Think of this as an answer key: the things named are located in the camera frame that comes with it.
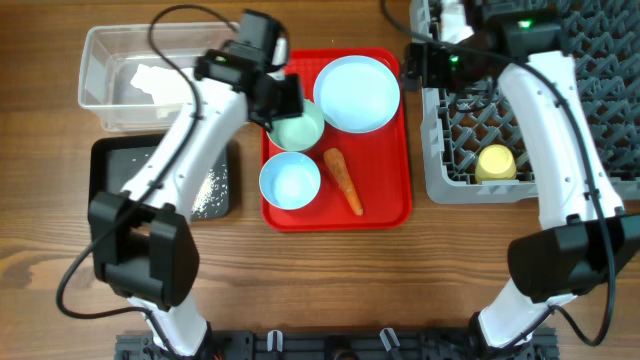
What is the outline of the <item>green bowl with rice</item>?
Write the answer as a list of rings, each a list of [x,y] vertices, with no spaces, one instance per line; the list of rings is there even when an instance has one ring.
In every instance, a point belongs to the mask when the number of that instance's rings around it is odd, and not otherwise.
[[[278,120],[268,132],[269,140],[278,148],[289,152],[304,152],[315,146],[325,129],[322,110],[312,101],[303,102],[299,117]]]

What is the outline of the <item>white tissue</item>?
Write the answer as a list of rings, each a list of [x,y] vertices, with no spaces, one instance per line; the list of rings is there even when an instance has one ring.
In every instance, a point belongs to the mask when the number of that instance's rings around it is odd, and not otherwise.
[[[180,104],[192,101],[192,92],[176,70],[140,64],[130,84],[150,95],[155,105]]]

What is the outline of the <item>large light blue plate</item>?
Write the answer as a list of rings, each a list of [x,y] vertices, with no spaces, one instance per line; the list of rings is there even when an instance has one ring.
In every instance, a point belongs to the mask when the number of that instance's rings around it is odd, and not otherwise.
[[[332,127],[365,134],[384,127],[396,115],[400,88],[382,62],[350,55],[330,62],[319,72],[313,100]]]

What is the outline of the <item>yellow plastic cup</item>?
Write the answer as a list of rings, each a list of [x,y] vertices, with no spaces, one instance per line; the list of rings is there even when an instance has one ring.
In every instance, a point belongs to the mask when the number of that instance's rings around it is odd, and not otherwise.
[[[517,169],[512,152],[503,145],[494,144],[484,148],[475,168],[477,183],[494,180],[513,180]]]

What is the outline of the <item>orange carrot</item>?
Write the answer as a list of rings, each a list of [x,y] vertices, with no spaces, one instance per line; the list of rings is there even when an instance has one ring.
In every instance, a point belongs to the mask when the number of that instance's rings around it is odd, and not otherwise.
[[[345,198],[354,214],[357,216],[362,216],[364,213],[364,209],[357,194],[355,185],[351,179],[342,152],[337,148],[330,148],[324,152],[323,158],[330,173],[345,195]]]

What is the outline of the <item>small light blue bowl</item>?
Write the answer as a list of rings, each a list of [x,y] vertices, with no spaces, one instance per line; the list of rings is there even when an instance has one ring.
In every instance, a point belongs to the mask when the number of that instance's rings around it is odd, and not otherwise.
[[[298,210],[309,205],[320,187],[318,166],[299,152],[282,152],[269,158],[259,175],[263,198],[281,210]]]

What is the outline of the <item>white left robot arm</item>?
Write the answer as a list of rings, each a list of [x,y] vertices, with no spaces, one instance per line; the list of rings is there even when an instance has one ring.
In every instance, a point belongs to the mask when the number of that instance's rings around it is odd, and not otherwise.
[[[184,78],[193,101],[147,163],[118,193],[101,191],[89,205],[96,278],[143,314],[155,351],[169,359],[220,355],[191,294],[199,253],[189,220],[209,170],[245,124],[272,131],[303,111],[299,77],[283,72],[291,53],[285,26],[247,10],[231,29],[235,38],[199,56]]]

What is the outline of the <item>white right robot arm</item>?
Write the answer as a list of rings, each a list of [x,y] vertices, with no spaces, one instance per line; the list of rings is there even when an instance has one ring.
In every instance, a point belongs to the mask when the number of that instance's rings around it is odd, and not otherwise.
[[[551,9],[510,9],[453,1],[432,12],[413,6],[402,81],[409,90],[472,91],[486,82],[502,94],[520,127],[539,204],[540,230],[508,248],[510,278],[462,332],[472,359],[527,351],[538,327],[599,285],[607,288],[605,339],[618,272],[639,248],[639,219],[626,213],[604,172],[575,77],[565,28]]]

